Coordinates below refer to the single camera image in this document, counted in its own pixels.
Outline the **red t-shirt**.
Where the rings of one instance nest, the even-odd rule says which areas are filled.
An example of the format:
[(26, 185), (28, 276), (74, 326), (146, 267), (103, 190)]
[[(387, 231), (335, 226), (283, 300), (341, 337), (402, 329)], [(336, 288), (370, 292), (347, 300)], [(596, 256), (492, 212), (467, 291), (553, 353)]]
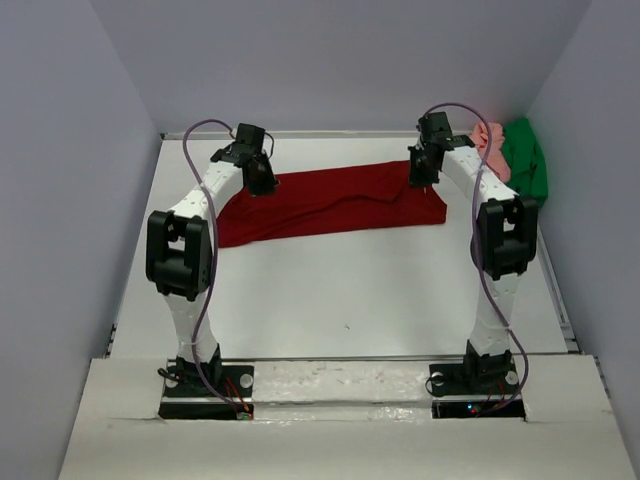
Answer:
[(408, 163), (287, 173), (272, 195), (244, 189), (217, 220), (222, 248), (370, 229), (442, 225), (447, 205), (431, 187), (412, 188)]

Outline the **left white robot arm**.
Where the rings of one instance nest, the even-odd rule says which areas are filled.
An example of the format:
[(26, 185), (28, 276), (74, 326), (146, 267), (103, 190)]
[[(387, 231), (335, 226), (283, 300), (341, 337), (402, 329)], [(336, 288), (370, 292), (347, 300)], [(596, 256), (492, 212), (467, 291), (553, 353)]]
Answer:
[(232, 400), (218, 391), (223, 365), (208, 316), (219, 259), (217, 220), (242, 190), (254, 197), (270, 195), (278, 180), (270, 162), (272, 152), (264, 149), (264, 141), (273, 136), (246, 123), (228, 129), (231, 143), (217, 150), (206, 171), (200, 172), (189, 139), (209, 124), (226, 125), (218, 119), (201, 120), (187, 129), (181, 141), (194, 187), (171, 208), (155, 210), (148, 217), (145, 275), (165, 300), (178, 341), (176, 372), (164, 371), (164, 376), (230, 404)]

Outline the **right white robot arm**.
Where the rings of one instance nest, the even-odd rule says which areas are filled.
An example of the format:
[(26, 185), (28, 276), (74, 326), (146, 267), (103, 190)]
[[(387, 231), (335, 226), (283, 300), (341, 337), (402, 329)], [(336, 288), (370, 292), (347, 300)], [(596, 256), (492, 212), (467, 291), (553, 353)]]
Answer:
[(519, 343), (510, 324), (521, 277), (536, 257), (538, 203), (508, 187), (472, 140), (452, 132), (445, 112), (431, 109), (417, 122), (409, 149), (409, 183), (427, 187), (448, 177), (471, 205), (471, 259), (480, 293), (476, 317), (459, 363), (431, 366), (427, 391), (435, 397), (514, 394), (511, 349)]

